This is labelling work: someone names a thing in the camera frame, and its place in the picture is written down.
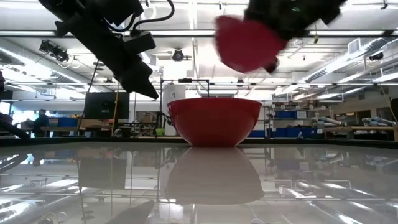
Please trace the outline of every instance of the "computer monitor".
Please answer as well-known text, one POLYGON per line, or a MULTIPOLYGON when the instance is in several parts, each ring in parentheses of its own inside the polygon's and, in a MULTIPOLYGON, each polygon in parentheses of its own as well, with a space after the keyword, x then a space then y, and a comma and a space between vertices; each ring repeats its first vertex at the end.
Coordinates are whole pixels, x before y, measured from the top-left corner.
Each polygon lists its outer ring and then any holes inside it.
MULTIPOLYGON (((87 93, 85 119, 113 119, 116 93, 87 93)), ((129 119, 130 94, 119 93, 117 119, 129 119)))

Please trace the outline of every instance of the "red bowl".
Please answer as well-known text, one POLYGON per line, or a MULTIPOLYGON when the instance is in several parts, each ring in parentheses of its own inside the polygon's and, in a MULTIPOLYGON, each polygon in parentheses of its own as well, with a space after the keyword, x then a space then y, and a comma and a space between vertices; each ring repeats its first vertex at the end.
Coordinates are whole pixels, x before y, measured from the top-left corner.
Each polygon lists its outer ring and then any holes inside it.
POLYGON ((169 103, 175 129, 195 147, 234 147, 256 125, 261 103, 237 98, 194 98, 169 103))

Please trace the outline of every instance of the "white cylinder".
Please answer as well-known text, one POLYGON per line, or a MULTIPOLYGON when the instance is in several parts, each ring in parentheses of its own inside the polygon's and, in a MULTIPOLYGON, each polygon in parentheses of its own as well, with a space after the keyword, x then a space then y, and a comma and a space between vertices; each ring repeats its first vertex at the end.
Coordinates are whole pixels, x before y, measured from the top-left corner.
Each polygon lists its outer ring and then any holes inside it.
MULTIPOLYGON (((185 99, 185 86, 173 85, 173 84, 165 86, 163 91, 163 104, 162 104, 163 113, 165 113, 167 116, 170 116, 168 104, 175 100, 182 100, 182 99, 185 99)), ((166 123, 165 135, 174 136, 176 135, 176 133, 177 132, 175 128, 166 123)))

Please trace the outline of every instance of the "person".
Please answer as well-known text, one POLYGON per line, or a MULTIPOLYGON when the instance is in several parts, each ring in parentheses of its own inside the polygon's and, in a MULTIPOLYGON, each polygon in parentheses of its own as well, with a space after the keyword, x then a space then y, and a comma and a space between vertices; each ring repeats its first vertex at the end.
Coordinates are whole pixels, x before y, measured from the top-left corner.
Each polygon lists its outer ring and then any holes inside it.
POLYGON ((39 110, 39 117, 31 122, 33 125, 33 133, 35 133, 35 138, 45 137, 45 131, 41 130, 41 127, 46 127, 49 123, 49 117, 45 115, 47 111, 45 109, 39 110))

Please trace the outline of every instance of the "reflective table surface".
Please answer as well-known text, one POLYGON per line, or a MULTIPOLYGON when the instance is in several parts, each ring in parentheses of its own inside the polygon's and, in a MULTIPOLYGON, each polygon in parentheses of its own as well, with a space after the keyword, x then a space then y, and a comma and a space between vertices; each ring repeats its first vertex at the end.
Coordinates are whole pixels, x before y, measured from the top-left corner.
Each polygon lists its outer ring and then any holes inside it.
POLYGON ((2 147, 0 163, 0 223, 398 223, 388 149, 75 142, 2 147))

